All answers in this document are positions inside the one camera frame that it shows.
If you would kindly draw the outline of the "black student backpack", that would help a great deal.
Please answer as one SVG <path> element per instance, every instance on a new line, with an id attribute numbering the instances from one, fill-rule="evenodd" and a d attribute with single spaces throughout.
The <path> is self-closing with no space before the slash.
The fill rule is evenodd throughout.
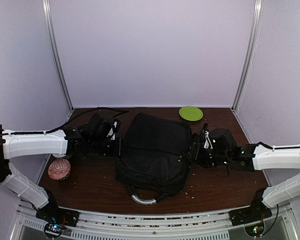
<path id="1" fill-rule="evenodd" d="M 155 205 L 180 193 L 190 170 L 188 123 L 138 113 L 125 134 L 126 149 L 115 162 L 115 179 L 133 201 Z"/>

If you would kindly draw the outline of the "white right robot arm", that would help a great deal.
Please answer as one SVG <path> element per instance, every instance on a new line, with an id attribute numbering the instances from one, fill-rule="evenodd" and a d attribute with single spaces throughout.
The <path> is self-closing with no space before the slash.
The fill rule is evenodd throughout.
<path id="1" fill-rule="evenodd" d="M 232 132 L 226 128 L 193 134 L 191 160 L 203 168 L 225 166 L 231 170 L 254 172 L 267 169 L 300 170 L 300 144 L 274 146 L 263 142 L 237 145 Z M 300 173 L 256 191 L 246 210 L 249 220 L 258 220 L 266 209 L 300 196 Z"/>

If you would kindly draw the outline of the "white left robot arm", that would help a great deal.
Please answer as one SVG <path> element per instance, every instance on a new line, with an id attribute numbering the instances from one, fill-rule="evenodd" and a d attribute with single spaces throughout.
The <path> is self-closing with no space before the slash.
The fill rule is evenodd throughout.
<path id="1" fill-rule="evenodd" d="M 120 126 L 121 122 L 117 118 L 103 117 L 97 113 L 87 124 L 79 127 L 12 131 L 0 125 L 0 185 L 28 200 L 51 222 L 57 222 L 62 218 L 62 211 L 53 194 L 29 180 L 10 160 L 46 154 L 63 158 L 90 152 L 117 156 L 120 153 L 120 140 L 116 138 L 116 133 Z"/>

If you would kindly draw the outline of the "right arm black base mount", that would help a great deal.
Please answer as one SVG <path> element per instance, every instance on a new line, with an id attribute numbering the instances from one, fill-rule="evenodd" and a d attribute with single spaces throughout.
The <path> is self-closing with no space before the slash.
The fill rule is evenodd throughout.
<path id="1" fill-rule="evenodd" d="M 245 225 L 272 216 L 272 211 L 269 208 L 258 209 L 255 207 L 244 207 L 231 210 L 228 212 L 232 226 Z"/>

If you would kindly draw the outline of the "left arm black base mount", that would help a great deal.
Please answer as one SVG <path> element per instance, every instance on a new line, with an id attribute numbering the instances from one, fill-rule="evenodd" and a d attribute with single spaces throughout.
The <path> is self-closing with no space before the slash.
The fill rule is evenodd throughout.
<path id="1" fill-rule="evenodd" d="M 38 219 L 45 220 L 47 223 L 59 225 L 61 227 L 76 227 L 80 213 L 76 210 L 70 210 L 58 207 L 56 210 L 39 209 L 32 207 L 36 211 Z"/>

